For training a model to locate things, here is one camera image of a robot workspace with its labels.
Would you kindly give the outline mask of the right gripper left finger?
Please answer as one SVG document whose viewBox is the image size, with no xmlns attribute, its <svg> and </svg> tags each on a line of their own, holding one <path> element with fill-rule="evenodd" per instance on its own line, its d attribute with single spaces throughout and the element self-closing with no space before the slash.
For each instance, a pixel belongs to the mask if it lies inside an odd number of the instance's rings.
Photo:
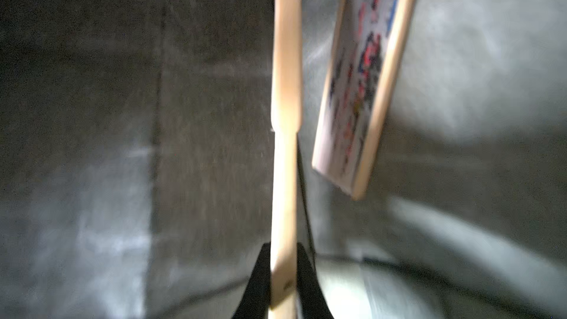
<svg viewBox="0 0 567 319">
<path fill-rule="evenodd" d="M 264 243 L 232 319 L 263 319 L 271 301 L 270 246 Z"/>
</svg>

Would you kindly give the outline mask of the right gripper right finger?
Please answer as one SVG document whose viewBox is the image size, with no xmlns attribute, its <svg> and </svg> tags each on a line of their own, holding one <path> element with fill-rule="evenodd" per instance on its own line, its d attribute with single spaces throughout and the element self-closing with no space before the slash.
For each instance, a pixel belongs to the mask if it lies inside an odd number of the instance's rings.
<svg viewBox="0 0 567 319">
<path fill-rule="evenodd" d="M 297 244 L 297 263 L 297 291 L 303 318 L 333 319 L 314 267 L 301 243 Z"/>
</svg>

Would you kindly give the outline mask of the colourful floral folding fan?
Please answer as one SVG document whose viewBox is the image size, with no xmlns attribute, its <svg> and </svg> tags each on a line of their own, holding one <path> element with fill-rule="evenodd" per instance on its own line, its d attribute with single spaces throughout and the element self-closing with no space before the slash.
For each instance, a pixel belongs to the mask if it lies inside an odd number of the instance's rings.
<svg viewBox="0 0 567 319">
<path fill-rule="evenodd" d="M 275 133 L 269 318 L 296 318 L 297 135 L 302 119 L 301 0 L 274 0 L 271 123 Z"/>
</svg>

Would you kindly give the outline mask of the olive green tote bag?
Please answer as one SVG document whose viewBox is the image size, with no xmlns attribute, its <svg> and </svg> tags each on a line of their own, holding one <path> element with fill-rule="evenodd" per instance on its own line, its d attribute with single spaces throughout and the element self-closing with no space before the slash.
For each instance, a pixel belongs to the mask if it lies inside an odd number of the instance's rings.
<svg viewBox="0 0 567 319">
<path fill-rule="evenodd" d="M 566 0 L 416 0 L 366 196 L 311 167 L 336 318 L 566 316 Z M 1 0 L 1 316 L 229 318 L 270 237 L 273 0 Z"/>
</svg>

